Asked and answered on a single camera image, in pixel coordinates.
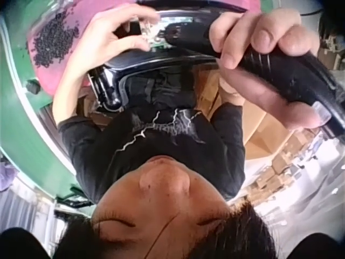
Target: black handle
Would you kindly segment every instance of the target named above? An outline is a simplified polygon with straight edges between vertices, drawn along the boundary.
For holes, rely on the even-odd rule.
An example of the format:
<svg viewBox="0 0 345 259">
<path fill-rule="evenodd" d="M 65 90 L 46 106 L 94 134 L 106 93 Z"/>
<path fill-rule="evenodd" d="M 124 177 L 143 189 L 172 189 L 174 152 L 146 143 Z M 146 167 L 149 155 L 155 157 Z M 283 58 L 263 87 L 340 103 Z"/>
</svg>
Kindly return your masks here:
<svg viewBox="0 0 345 259">
<path fill-rule="evenodd" d="M 176 47 L 220 58 L 209 40 L 211 24 L 174 23 L 165 30 L 166 41 Z M 270 54 L 259 54 L 249 47 L 239 66 L 270 83 L 286 100 L 300 101 L 314 106 L 325 119 L 332 116 L 323 127 L 330 137 L 345 140 L 345 109 L 339 96 L 345 94 L 327 68 L 311 53 L 290 57 L 279 48 Z"/>
</svg>

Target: hand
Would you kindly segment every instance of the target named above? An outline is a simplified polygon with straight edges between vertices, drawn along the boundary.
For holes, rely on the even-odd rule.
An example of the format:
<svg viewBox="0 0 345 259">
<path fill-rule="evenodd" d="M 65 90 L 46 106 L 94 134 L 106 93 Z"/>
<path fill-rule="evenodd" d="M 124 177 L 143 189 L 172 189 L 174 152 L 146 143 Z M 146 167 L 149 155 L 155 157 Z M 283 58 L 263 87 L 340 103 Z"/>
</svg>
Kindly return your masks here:
<svg viewBox="0 0 345 259">
<path fill-rule="evenodd" d="M 297 11 L 276 9 L 267 14 L 243 15 L 227 12 L 212 24 L 210 40 L 214 50 L 222 53 L 218 61 L 222 77 L 241 96 L 276 117 L 288 129 L 320 126 L 320 117 L 310 106 L 288 103 L 267 82 L 237 67 L 250 44 L 262 54 L 270 53 L 278 45 L 290 56 L 308 51 L 316 55 L 319 38 L 301 26 Z M 233 91 L 223 88 L 225 92 Z"/>
<path fill-rule="evenodd" d="M 157 23 L 160 19 L 154 9 L 137 4 L 125 4 L 96 14 L 68 61 L 70 69 L 78 69 L 78 73 L 84 74 L 126 50 L 149 51 L 150 46 L 141 35 L 118 39 L 113 34 L 118 27 L 128 25 L 134 17 L 147 19 L 151 23 Z"/>
</svg>

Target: nose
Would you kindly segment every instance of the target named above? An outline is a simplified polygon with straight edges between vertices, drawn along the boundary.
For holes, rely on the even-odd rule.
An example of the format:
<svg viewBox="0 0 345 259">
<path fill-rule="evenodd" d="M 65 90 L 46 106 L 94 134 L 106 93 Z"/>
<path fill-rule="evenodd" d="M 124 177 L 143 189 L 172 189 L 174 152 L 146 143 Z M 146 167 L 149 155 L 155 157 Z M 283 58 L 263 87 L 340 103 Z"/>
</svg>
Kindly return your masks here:
<svg viewBox="0 0 345 259">
<path fill-rule="evenodd" d="M 189 191 L 190 178 L 175 161 L 159 159 L 141 175 L 139 185 L 150 194 L 182 195 Z"/>
</svg>

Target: pink tray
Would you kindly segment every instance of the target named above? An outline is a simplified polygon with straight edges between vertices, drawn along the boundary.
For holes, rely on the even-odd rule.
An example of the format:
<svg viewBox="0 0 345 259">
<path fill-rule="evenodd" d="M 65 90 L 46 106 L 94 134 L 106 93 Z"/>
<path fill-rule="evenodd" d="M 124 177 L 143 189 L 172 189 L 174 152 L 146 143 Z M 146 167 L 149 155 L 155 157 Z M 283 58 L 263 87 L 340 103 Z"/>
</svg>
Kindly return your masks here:
<svg viewBox="0 0 345 259">
<path fill-rule="evenodd" d="M 33 50 L 35 48 L 33 44 L 33 40 L 37 32 L 39 32 L 40 28 L 42 28 L 44 24 L 46 24 L 50 19 L 54 18 L 55 13 L 58 13 L 67 9 L 67 13 L 69 14 L 66 17 L 65 26 L 74 27 L 76 22 L 78 21 L 79 23 L 78 27 L 81 34 L 84 31 L 85 27 L 87 26 L 88 22 L 96 13 L 115 7 L 123 3 L 134 3 L 134 2 L 136 1 L 135 0 L 101 0 L 101 1 L 100 0 L 78 0 L 78 1 L 75 1 L 75 4 L 73 5 L 70 4 L 68 6 L 65 6 L 64 8 L 60 8 L 54 13 L 51 13 L 48 18 L 44 19 L 44 22 L 40 22 L 39 24 L 34 26 L 27 35 L 27 42 L 28 42 L 31 62 L 33 64 L 33 69 L 35 71 L 36 76 L 38 77 L 38 80 L 42 88 L 50 95 L 55 94 L 55 91 L 58 87 L 60 79 L 64 73 L 67 61 L 71 55 L 71 52 L 73 52 L 78 42 L 78 39 L 74 40 L 69 54 L 67 54 L 64 60 L 62 60 L 61 62 L 59 62 L 59 60 L 56 60 L 48 68 L 45 68 L 43 66 L 40 66 L 40 67 L 35 66 L 33 57 L 35 56 L 36 52 L 35 50 Z M 260 10 L 260 0 L 222 0 L 222 2 L 236 5 L 242 8 L 246 8 L 248 10 L 254 10 L 254 11 Z"/>
</svg>

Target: wire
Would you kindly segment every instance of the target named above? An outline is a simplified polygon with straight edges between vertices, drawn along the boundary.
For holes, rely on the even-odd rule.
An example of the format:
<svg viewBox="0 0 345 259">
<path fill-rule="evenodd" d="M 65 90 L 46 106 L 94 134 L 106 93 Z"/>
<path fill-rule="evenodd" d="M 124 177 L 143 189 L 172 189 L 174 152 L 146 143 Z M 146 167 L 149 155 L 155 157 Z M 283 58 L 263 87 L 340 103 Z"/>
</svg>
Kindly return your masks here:
<svg viewBox="0 0 345 259">
<path fill-rule="evenodd" d="M 319 13 L 321 13 L 323 11 L 323 8 L 317 10 L 317 11 L 314 11 L 314 12 L 309 12 L 309 13 L 302 13 L 301 16 L 311 16 L 311 15 L 317 15 Z"/>
</svg>

